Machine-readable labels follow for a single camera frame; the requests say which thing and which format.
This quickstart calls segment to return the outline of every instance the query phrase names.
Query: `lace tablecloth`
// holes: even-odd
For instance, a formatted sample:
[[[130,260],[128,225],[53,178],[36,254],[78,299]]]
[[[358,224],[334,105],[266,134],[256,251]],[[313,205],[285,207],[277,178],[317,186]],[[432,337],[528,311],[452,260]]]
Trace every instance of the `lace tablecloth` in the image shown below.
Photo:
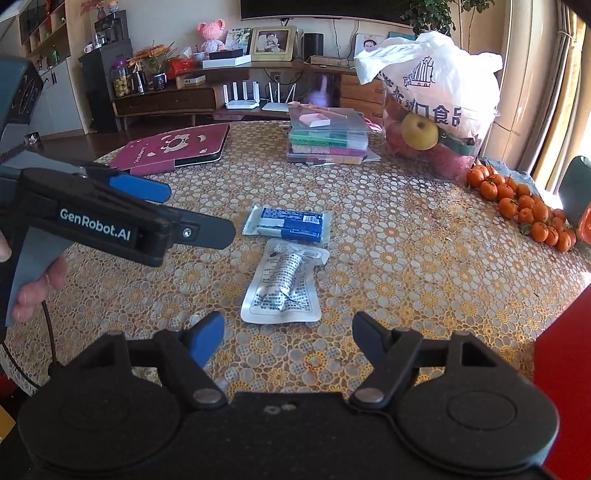
[[[362,166],[287,163],[280,125],[234,123],[220,162],[154,178],[170,184],[168,205],[229,218],[237,231],[252,205],[332,211],[330,259],[316,274],[321,321],[241,321],[243,294],[267,238],[237,234],[223,251],[175,246],[160,268],[75,245],[67,253],[67,287],[48,299],[59,360],[67,363],[109,330],[149,338],[220,310],[225,341],[207,371],[228,394],[350,393],[371,371],[351,336],[352,315],[364,310],[427,338],[466,329],[531,376],[536,337],[589,282],[581,250],[561,254],[536,244],[493,203],[386,153]],[[379,143],[372,134],[372,146],[380,150]],[[34,381],[48,380],[41,309],[29,324],[10,329],[7,345]],[[1,349],[0,360],[31,393]],[[141,374],[156,380],[154,371]],[[421,378],[437,374],[426,369]]]

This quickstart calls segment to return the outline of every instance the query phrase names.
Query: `cabinet door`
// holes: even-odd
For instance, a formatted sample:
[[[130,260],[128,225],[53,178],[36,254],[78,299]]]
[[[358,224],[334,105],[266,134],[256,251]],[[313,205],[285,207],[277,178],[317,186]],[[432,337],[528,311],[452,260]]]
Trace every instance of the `cabinet door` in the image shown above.
[[[42,76],[43,90],[33,111],[31,123],[29,124],[29,133],[39,132],[42,137],[44,135],[51,135],[55,133],[53,120],[51,118],[51,110],[49,107],[48,95],[49,87],[51,85],[51,76],[49,73]]]
[[[49,89],[49,101],[51,118],[56,126],[56,132],[82,129],[67,61],[60,63],[52,72],[53,82],[55,83],[52,82]]]

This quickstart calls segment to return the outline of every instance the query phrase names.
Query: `flower arrangement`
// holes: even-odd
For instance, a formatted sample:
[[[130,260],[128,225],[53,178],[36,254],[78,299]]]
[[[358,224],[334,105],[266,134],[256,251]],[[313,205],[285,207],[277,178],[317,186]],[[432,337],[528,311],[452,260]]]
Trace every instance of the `flower arrangement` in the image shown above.
[[[173,45],[174,42],[169,46],[152,44],[151,47],[143,48],[130,59],[129,66],[135,67],[139,63],[145,72],[152,74],[165,73],[166,64],[174,52],[177,51],[176,48],[173,48]]]

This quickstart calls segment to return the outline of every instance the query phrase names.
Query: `red apple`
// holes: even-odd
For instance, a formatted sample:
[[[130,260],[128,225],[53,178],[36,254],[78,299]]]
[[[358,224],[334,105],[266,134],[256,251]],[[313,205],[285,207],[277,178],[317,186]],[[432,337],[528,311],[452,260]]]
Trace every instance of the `red apple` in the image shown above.
[[[386,142],[392,149],[392,153],[398,157],[415,160],[420,152],[409,147],[402,138],[401,127],[398,122],[393,122],[386,128]]]
[[[401,122],[402,120],[404,120],[404,117],[407,116],[408,112],[402,107],[402,105],[400,105],[400,103],[396,101],[394,95],[392,95],[391,93],[386,95],[385,103],[386,113],[388,114],[388,117],[390,117],[392,120],[396,122]]]
[[[463,179],[466,171],[474,163],[474,157],[460,155],[441,143],[424,153],[429,158],[433,170],[448,180]]]

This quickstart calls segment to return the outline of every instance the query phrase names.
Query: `human hand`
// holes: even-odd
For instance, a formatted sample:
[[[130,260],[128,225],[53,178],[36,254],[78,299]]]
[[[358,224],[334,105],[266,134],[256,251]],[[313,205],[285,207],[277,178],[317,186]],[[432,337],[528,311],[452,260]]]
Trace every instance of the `human hand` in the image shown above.
[[[0,233],[0,263],[7,261],[12,255],[6,239]],[[68,265],[66,259],[60,256],[39,280],[24,285],[18,292],[17,303],[12,309],[12,318],[17,322],[26,322],[33,316],[35,308],[47,297],[49,285],[56,290],[66,286]]]

